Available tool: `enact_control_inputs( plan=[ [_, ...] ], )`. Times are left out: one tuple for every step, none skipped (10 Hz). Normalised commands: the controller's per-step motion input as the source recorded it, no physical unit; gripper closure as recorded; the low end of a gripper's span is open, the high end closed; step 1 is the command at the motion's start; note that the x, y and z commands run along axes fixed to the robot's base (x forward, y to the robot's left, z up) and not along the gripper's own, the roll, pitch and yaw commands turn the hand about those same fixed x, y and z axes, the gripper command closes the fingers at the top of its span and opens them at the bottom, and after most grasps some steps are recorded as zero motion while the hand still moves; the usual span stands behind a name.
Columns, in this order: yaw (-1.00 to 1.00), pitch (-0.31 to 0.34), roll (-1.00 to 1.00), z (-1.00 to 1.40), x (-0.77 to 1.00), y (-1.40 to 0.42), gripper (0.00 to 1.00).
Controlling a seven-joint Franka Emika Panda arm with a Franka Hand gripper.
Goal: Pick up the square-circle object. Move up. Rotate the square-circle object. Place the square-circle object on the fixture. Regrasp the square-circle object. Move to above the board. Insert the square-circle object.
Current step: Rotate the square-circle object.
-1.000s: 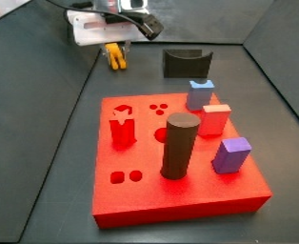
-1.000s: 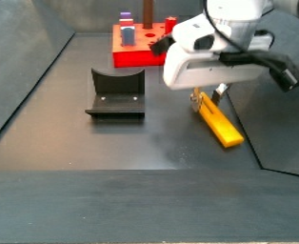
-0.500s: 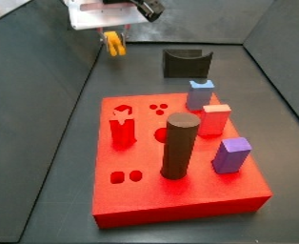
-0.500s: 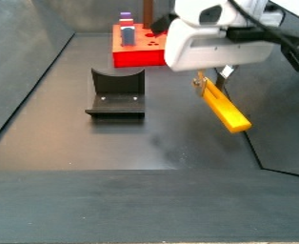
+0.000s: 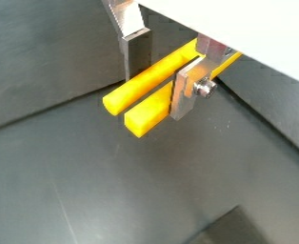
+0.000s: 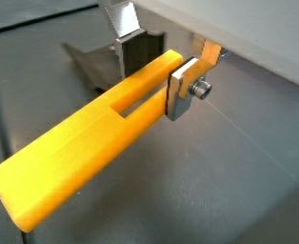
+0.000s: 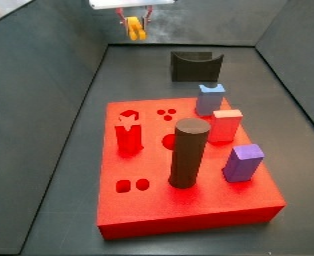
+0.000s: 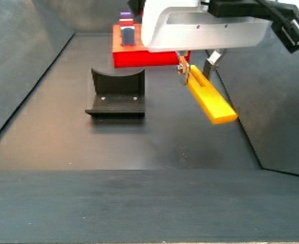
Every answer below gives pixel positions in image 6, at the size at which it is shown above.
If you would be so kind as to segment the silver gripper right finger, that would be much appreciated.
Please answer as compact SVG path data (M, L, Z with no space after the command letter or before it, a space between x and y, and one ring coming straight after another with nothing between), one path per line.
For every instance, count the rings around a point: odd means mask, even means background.
M187 111L191 99L203 100L211 91L211 85L203 78L218 62L222 47L194 34L191 49L195 55L171 70L167 77L165 115L171 121Z

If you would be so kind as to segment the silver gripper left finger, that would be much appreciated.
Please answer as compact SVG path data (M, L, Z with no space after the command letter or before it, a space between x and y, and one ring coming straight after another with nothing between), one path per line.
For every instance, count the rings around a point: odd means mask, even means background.
M122 78L127 76L123 64L123 44L145 30L139 27L134 5L127 0L97 0L114 37L114 49L119 58Z

